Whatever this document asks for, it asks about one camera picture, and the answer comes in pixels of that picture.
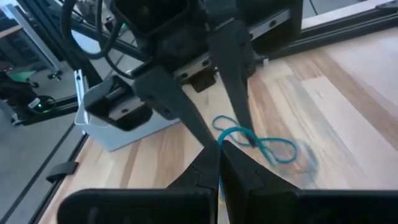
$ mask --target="black bracket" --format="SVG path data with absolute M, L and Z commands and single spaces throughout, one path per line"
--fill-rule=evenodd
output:
M 280 222 L 285 221 L 280 216 L 273 220 L 272 215 L 264 216 L 258 211 L 268 211 L 276 205 L 275 200 L 268 199 L 268 196 L 294 192 L 298 188 L 257 163 L 229 141 L 224 141 L 221 148 L 220 173 L 230 223 L 289 223 Z M 267 200 L 258 203 L 255 199 L 258 197 Z
M 243 21 L 232 19 L 215 28 L 207 41 L 239 125 L 253 131 L 248 78 L 256 71 L 256 61 L 248 28 Z M 247 137 L 253 146 L 254 140 Z
M 165 118 L 170 113 L 180 118 L 203 146 L 212 144 L 214 137 L 205 120 L 172 74 L 161 65 L 153 65 L 143 68 L 136 76 L 132 86 L 142 101 Z
M 78 162 L 64 162 L 56 165 L 45 179 L 52 184 L 57 180 L 63 179 L 66 175 L 74 174 L 78 165 Z

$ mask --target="black wire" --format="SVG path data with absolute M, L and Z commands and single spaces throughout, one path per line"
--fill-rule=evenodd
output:
M 313 5 L 312 0 L 310 0 L 310 4 L 311 4 L 312 9 L 313 9 L 313 11 L 315 12 L 315 14 L 316 14 L 316 15 L 319 15 L 318 12 L 317 12 L 317 10 L 315 9 L 315 6 Z
M 73 12 L 80 18 L 82 18 L 83 20 L 85 20 L 86 22 L 88 22 L 88 20 L 86 19 L 85 16 L 83 16 L 80 12 L 78 12 L 77 10 L 73 9 Z
M 102 36 L 102 20 L 101 20 L 101 15 L 102 15 L 102 2 L 103 0 L 97 0 L 96 1 L 96 12 L 95 12 L 95 28 L 96 28 L 96 38 L 99 43 L 99 47 L 102 49 L 103 48 L 103 36 Z M 116 25 L 113 27 L 112 32 L 117 29 L 118 32 L 120 31 L 120 28 L 117 28 Z M 120 76 L 128 79 L 132 79 L 132 76 L 124 73 L 122 70 L 120 70 L 110 59 L 109 55 L 106 54 L 105 56 L 106 62 L 109 64 L 109 66 Z
M 88 59 L 99 59 L 104 57 L 111 49 L 118 38 L 119 30 L 122 27 L 122 22 L 117 22 L 114 29 L 111 32 L 111 36 L 104 47 L 97 53 L 89 53 L 83 50 L 76 40 L 72 36 L 71 27 L 71 16 L 73 7 L 75 6 L 76 0 L 65 0 L 62 6 L 61 13 L 61 33 L 65 42 L 74 50 L 77 54 Z

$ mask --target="light wood tabletop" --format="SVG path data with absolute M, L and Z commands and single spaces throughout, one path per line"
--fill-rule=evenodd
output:
M 11 27 L 9 29 L 3 30 L 0 32 L 0 38 L 6 37 L 10 34 L 13 34 L 17 31 L 20 31 L 23 27 L 21 25 L 16 25 L 14 27 Z
M 273 60 L 249 79 L 256 134 L 300 139 L 317 159 L 315 175 L 295 166 L 282 178 L 303 189 L 398 189 L 397 58 L 394 28 Z M 234 117 L 220 78 L 201 93 L 183 88 L 209 126 L 219 114 Z M 241 149 L 269 167 L 257 149 Z M 56 223 L 58 206 L 77 190 L 164 188 L 201 150 L 182 123 L 114 152 L 88 138 L 77 171 L 65 178 L 40 222 Z M 223 204 L 219 219 L 228 221 Z

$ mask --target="black plastic part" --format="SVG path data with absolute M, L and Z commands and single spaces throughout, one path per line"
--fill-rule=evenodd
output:
M 262 223 L 251 222 L 253 221 L 251 216 L 277 215 L 272 212 L 265 215 L 264 212 L 267 210 L 261 210 L 259 214 L 252 214 L 253 211 L 258 212 L 255 206 L 251 205 L 253 191 L 262 189 L 265 190 L 262 192 L 263 194 L 274 194 L 298 188 L 258 164 L 229 141 L 224 141 L 221 148 L 221 180 L 229 222 L 231 224 Z M 272 200 L 261 203 L 261 206 L 275 206 L 275 202 Z
M 233 20 L 208 37 L 212 60 L 223 80 L 239 125 L 254 131 L 249 109 L 248 77 L 256 71 L 251 36 L 243 21 Z M 255 145 L 250 136 L 250 144 Z
M 52 184 L 57 180 L 63 179 L 66 175 L 74 174 L 78 165 L 78 162 L 64 162 L 56 165 L 45 179 Z
M 271 212 L 280 214 L 280 223 L 398 223 L 398 191 L 391 190 L 296 190 L 262 195 L 257 200 L 275 200 Z
M 192 85 L 193 89 L 200 93 L 210 86 L 216 84 L 216 74 L 213 67 L 208 67 L 190 77 L 186 83 Z
M 163 67 L 155 65 L 143 68 L 142 73 L 135 78 L 133 89 L 141 100 L 157 101 L 180 118 L 203 146 L 210 146 L 214 141 L 198 108 Z
M 83 101 L 86 111 L 90 114 L 123 131 L 131 131 L 152 117 L 153 111 L 148 105 L 143 104 L 138 108 L 132 108 L 132 111 L 127 110 L 119 119 L 113 119 L 109 114 L 125 101 L 139 100 L 135 98 L 136 94 L 131 86 L 118 76 L 111 76 L 88 91 Z
M 174 27 L 175 21 L 184 19 L 194 1 L 125 1 L 114 0 L 115 9 L 134 32 L 146 37 Z
M 205 147 L 166 189 L 88 189 L 68 196 L 59 224 L 217 223 L 220 149 Z

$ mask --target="black metal frame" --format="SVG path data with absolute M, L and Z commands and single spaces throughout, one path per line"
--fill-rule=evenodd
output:
M 375 9 L 371 9 L 369 11 L 361 12 L 359 14 L 304 29 L 302 30 L 298 40 L 291 43 L 288 47 L 276 52 L 275 54 L 270 55 L 269 58 L 275 59 L 285 57 L 287 55 L 296 54 L 305 50 L 314 49 L 335 42 L 340 42 L 343 40 L 359 37 L 361 35 L 395 27 L 396 24 L 398 24 L 398 13 L 396 12 L 397 10 L 394 11 L 376 7 Z M 88 136 L 86 134 L 80 139 L 68 161 L 75 160 L 77 155 L 80 153 L 87 137 Z M 29 223 L 38 223 L 40 221 L 44 211 L 47 209 L 62 182 L 63 180 L 59 180 L 52 185 L 50 191 L 43 199 Z

